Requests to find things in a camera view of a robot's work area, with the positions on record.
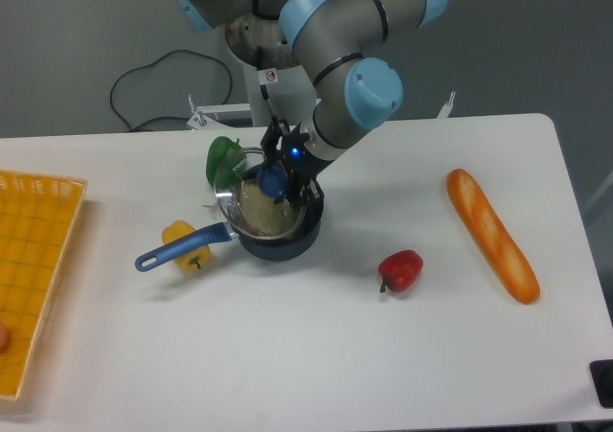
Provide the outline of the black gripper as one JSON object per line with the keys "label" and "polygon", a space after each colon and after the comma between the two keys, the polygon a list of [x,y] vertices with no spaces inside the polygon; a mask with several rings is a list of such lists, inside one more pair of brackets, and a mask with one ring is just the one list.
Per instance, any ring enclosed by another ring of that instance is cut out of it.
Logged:
{"label": "black gripper", "polygon": [[315,178],[334,158],[316,156],[315,151],[307,147],[312,145],[314,138],[314,133],[305,125],[289,129],[285,120],[270,123],[264,132],[259,184],[286,186],[273,198],[275,204],[286,200],[291,207],[306,207],[322,201],[322,189]]}

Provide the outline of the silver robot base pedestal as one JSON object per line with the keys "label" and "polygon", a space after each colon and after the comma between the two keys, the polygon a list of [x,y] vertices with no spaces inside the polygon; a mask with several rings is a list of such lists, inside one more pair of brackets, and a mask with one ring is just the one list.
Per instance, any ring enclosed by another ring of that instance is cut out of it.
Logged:
{"label": "silver robot base pedestal", "polygon": [[224,33],[243,69],[254,126],[269,125],[272,114],[290,125],[311,115],[316,91],[278,21],[249,13],[227,23]]}

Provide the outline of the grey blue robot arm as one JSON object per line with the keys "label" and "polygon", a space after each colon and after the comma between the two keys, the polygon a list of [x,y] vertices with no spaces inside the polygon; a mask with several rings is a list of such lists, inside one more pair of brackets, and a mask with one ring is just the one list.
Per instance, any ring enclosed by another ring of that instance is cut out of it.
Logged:
{"label": "grey blue robot arm", "polygon": [[303,204],[319,173],[385,123],[403,100],[399,74],[365,49],[444,13],[448,0],[176,0],[197,29],[239,17],[278,23],[320,99],[292,131],[278,121],[261,141],[260,190]]}

